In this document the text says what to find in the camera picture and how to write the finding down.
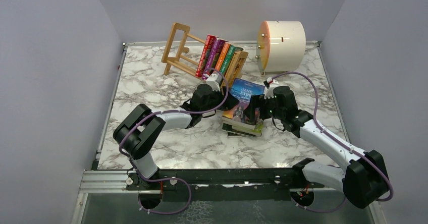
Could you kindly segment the blue sunset cover book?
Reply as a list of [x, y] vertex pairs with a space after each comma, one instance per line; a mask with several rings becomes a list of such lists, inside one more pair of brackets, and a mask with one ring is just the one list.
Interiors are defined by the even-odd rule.
[[[231, 90], [231, 94], [239, 100], [239, 103], [237, 106], [233, 107], [231, 110], [223, 111], [222, 116], [232, 118], [234, 120], [236, 120], [237, 118], [240, 118], [241, 120], [249, 121], [248, 117], [246, 117], [244, 114], [244, 110], [247, 108], [252, 95], [263, 94], [264, 86], [237, 78], [234, 80], [230, 90]], [[257, 119], [258, 119], [258, 109], [256, 110], [256, 120]]]

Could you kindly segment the wooden book rack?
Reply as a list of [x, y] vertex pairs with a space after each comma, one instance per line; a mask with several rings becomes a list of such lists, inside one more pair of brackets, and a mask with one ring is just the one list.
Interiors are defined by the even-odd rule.
[[[172, 45], [173, 45], [173, 40], [175, 38], [175, 34], [176, 34], [176, 32], [178, 30], [180, 30], [180, 31], [183, 32], [183, 36], [182, 36], [182, 38], [180, 40], [180, 43], [178, 45], [176, 55], [174, 57], [172, 57], [172, 56], [170, 56], [170, 50], [171, 50]], [[191, 59], [187, 55], [187, 53], [190, 50], [188, 47], [185, 46], [185, 43], [186, 43], [186, 41], [187, 41], [188, 38], [194, 39], [197, 42], [201, 43], [202, 44], [202, 50], [203, 50], [206, 38], [205, 39], [200, 39], [200, 38], [198, 38], [198, 37], [190, 34], [190, 27], [189, 26], [175, 22], [172, 25], [172, 28], [171, 28], [171, 31], [170, 31], [170, 35], [169, 35], [169, 38], [167, 40], [167, 44], [165, 46], [164, 53], [163, 53], [163, 56], [162, 56], [162, 59], [161, 59], [161, 62], [166, 64], [166, 67], [165, 67], [165, 70], [164, 70], [164, 74], [168, 75], [170, 73], [171, 67], [175, 67], [175, 68], [177, 68], [177, 69], [179, 69], [179, 70], [181, 70], [181, 71], [189, 74], [190, 76], [193, 76], [193, 77], [195, 77], [195, 78], [197, 78], [197, 79], [199, 79], [201, 81], [204, 81], [204, 80], [201, 79], [201, 77], [196, 77], [195, 76], [196, 69], [198, 67], [198, 63], [199, 63], [201, 54], [200, 54], [200, 57], [197, 60], [193, 60], [193, 59]], [[243, 66], [244, 66], [244, 64], [246, 62], [247, 57], [248, 57], [248, 52], [244, 51], [244, 53], [241, 54], [242, 61], [241, 61], [241, 64], [240, 64], [240, 68], [237, 70], [238, 74], [236, 75], [236, 77], [234, 78], [234, 80], [237, 79], [237, 78], [241, 78], [241, 76], [242, 76], [241, 70], [242, 70], [242, 68], [243, 68]], [[214, 73], [214, 71], [207, 71], [204, 75], [208, 77], [212, 73]], [[223, 80], [221, 86], [227, 85], [226, 75], [224, 77], [225, 77], [225, 79]]]

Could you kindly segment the purple 117-storey treehouse book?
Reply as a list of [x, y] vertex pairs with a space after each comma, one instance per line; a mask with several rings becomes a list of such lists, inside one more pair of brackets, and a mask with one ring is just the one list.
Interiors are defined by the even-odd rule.
[[[225, 42], [226, 42], [225, 40], [217, 37], [217, 39], [213, 43], [212, 49], [210, 50], [210, 54], [209, 54], [209, 57], [207, 59], [205, 69], [215, 67], [215, 64], [217, 63], [220, 52], [221, 52]], [[207, 76], [204, 75], [205, 74], [204, 70], [203, 70], [203, 74], [201, 76], [202, 80], [205, 80], [207, 78]]]

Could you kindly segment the green 104-storey treehouse book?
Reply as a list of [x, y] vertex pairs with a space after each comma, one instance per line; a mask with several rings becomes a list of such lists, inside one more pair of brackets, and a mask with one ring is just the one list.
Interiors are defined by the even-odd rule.
[[235, 46], [233, 44], [231, 44], [229, 46], [228, 52], [226, 53], [225, 59], [223, 60], [223, 63], [222, 63], [221, 68], [219, 70], [222, 75], [224, 75], [224, 76], [226, 75], [226, 71], [227, 71], [229, 64], [230, 64], [230, 62], [234, 56], [234, 53], [237, 51], [242, 51], [242, 50], [243, 50], [242, 47], [238, 47], [238, 46]]

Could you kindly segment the orange 78-storey treehouse book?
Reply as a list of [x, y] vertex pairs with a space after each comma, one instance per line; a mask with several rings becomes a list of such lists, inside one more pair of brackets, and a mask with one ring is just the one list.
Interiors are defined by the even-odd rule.
[[224, 59], [225, 59], [225, 57], [226, 57], [226, 55], [227, 55], [227, 53], [229, 51], [230, 45], [231, 44], [229, 42], [225, 42], [224, 43], [223, 48], [222, 48], [222, 50], [220, 52], [219, 58], [217, 60], [216, 66], [215, 66], [216, 70], [220, 71], [221, 66], [223, 64], [223, 61], [224, 61]]

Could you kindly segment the red 13-storey treehouse book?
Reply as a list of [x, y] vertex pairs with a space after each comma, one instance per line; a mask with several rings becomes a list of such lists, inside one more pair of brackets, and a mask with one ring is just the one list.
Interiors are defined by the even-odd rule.
[[204, 47], [201, 53], [201, 57], [198, 63], [198, 67], [196, 69], [196, 77], [201, 77], [203, 74], [203, 70], [205, 69], [206, 63], [207, 63], [207, 59], [209, 57], [210, 54], [210, 50], [212, 49], [213, 43], [215, 42], [215, 40], [217, 39], [216, 36], [213, 35], [207, 35], [205, 43], [204, 43]]

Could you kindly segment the orange Huckleberry Finn book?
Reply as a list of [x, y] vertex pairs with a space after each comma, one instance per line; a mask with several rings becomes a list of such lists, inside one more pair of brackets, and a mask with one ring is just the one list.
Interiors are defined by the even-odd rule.
[[229, 67], [226, 71], [226, 78], [227, 78], [227, 85], [231, 86], [233, 84], [234, 78], [236, 77], [237, 70], [240, 68], [241, 64], [241, 54], [244, 53], [244, 51], [239, 50], [234, 52], [231, 62], [229, 64]]

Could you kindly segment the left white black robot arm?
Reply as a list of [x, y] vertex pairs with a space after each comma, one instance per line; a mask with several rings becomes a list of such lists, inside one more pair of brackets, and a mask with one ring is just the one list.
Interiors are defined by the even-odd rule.
[[137, 105], [116, 127], [113, 139], [139, 174], [139, 182], [152, 189], [161, 180], [159, 167], [150, 153], [160, 133], [192, 128], [208, 118], [210, 112], [227, 111], [238, 103], [226, 86], [215, 91], [207, 84], [200, 84], [192, 97], [176, 109], [154, 111], [145, 104]]

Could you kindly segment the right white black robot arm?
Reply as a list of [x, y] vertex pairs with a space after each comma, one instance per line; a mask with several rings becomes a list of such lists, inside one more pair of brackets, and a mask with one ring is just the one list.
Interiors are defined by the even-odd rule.
[[279, 120], [283, 131], [293, 133], [331, 158], [333, 167], [305, 160], [294, 165], [292, 183], [304, 187], [315, 182], [338, 190], [357, 208], [365, 208], [386, 193], [392, 194], [383, 156], [353, 146], [326, 129], [311, 113], [298, 108], [293, 91], [288, 86], [274, 86], [267, 95], [253, 95], [244, 114], [254, 120]]

